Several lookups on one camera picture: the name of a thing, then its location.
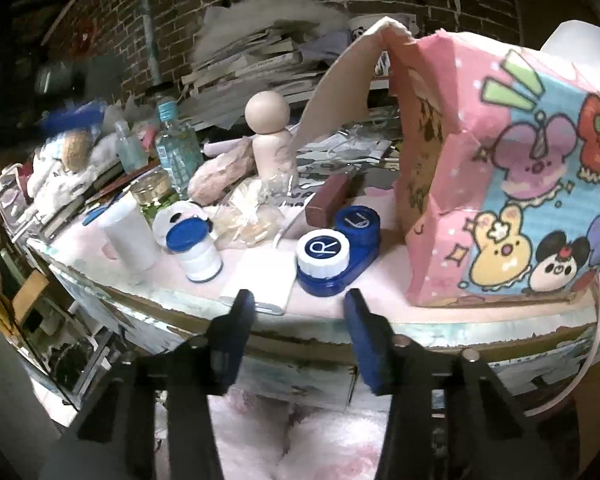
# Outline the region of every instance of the red flower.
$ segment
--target red flower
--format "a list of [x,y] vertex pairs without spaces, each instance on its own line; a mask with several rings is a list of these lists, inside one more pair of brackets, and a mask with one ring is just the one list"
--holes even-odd
[[578,136],[584,141],[581,164],[600,173],[600,97],[595,94],[590,94],[580,109]]

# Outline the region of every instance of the glass jar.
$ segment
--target glass jar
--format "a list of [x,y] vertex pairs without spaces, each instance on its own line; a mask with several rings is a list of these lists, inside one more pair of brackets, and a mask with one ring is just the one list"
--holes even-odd
[[171,187],[169,174],[163,168],[150,171],[133,183],[129,190],[149,225],[154,223],[155,215],[160,209],[180,200],[178,193]]

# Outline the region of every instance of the cartoon panda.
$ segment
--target cartoon panda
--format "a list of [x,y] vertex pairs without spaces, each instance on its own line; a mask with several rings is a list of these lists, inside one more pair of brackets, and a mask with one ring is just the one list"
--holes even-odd
[[567,286],[586,263],[589,251],[587,237],[567,243],[564,231],[549,233],[536,249],[538,265],[529,277],[531,291],[553,292]]

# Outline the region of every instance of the white paper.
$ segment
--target white paper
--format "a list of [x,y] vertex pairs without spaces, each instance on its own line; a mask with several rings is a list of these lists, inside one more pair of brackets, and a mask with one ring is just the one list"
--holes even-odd
[[600,27],[578,20],[563,22],[549,36],[540,52],[600,71]]
[[292,243],[283,240],[278,249],[273,249],[270,244],[246,249],[220,294],[220,300],[231,304],[241,288],[248,288],[255,297],[256,310],[284,314],[296,280],[296,253],[293,247]]

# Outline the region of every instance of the jar lid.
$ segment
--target jar lid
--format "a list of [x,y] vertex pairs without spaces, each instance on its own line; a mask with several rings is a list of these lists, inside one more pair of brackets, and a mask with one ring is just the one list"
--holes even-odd
[[152,204],[172,192],[169,173],[158,167],[133,183],[129,191],[140,205]]
[[177,223],[167,233],[167,247],[174,253],[188,251],[205,239],[209,228],[200,218],[187,218]]
[[340,209],[334,220],[337,231],[352,245],[372,246],[380,243],[380,217],[370,207],[351,205]]

